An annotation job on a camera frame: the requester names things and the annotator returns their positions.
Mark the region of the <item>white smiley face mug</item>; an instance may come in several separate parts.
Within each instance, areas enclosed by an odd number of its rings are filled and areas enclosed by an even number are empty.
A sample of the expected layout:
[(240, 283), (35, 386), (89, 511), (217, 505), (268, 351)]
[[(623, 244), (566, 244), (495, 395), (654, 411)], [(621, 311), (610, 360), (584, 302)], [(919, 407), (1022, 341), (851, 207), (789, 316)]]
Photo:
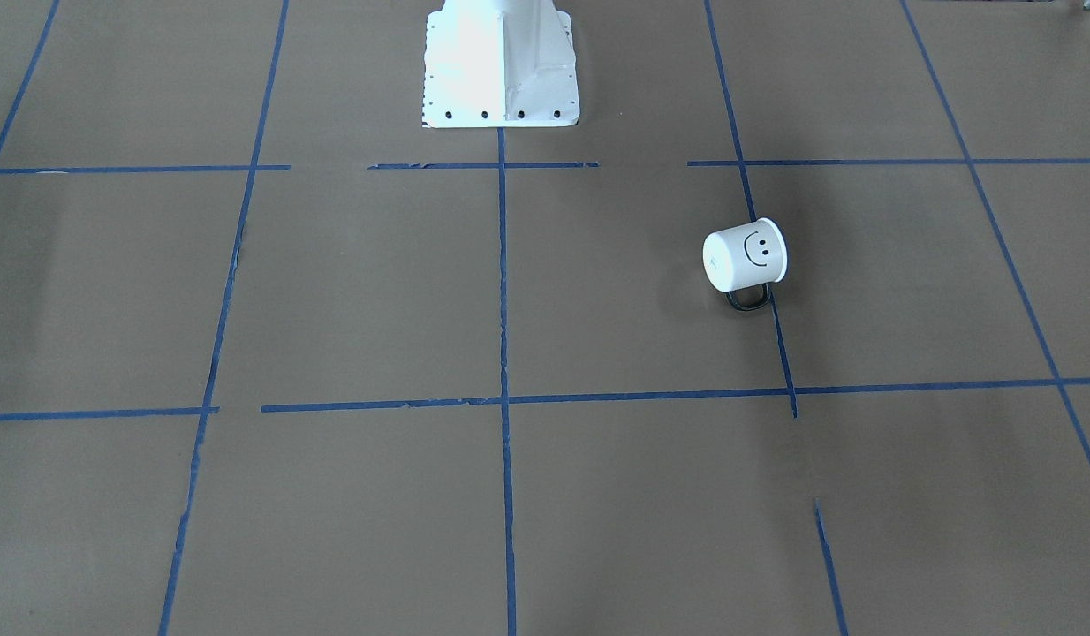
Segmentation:
[[(740, 313), (768, 305), (771, 285), (783, 281), (789, 268), (789, 251), (782, 230), (766, 217), (708, 233), (701, 257), (708, 283), (725, 293)], [(761, 297), (746, 305), (738, 300), (738, 293), (751, 287), (760, 287)]]

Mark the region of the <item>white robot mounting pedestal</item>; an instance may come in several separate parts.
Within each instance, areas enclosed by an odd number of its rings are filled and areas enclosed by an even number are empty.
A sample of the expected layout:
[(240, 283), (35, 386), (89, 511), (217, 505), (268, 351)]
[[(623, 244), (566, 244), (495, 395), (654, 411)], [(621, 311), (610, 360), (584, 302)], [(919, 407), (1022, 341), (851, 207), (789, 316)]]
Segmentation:
[(425, 36), (422, 125), (579, 122), (573, 21), (553, 1), (445, 1), (427, 15)]

